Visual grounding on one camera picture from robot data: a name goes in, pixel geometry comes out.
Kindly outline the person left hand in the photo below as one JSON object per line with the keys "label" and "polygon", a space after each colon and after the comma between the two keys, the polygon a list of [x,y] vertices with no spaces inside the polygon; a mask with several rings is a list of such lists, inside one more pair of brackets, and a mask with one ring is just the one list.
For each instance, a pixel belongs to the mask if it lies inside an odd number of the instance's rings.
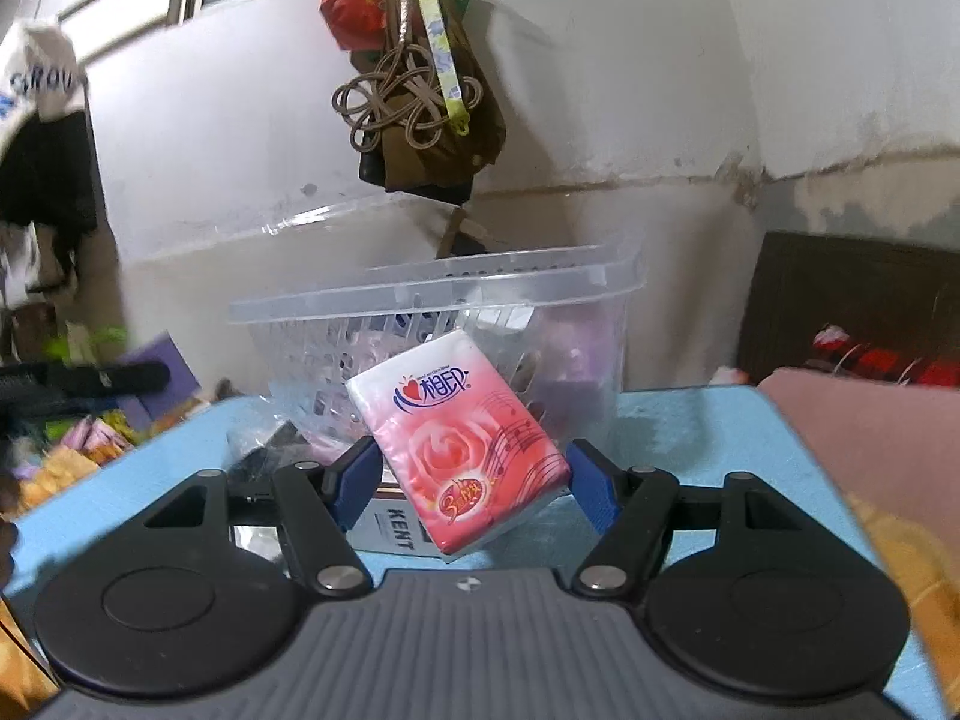
{"label": "person left hand", "polygon": [[18,528],[14,525],[10,514],[20,507],[20,481],[7,468],[0,473],[0,589],[4,589],[14,573],[13,550],[18,543]]}

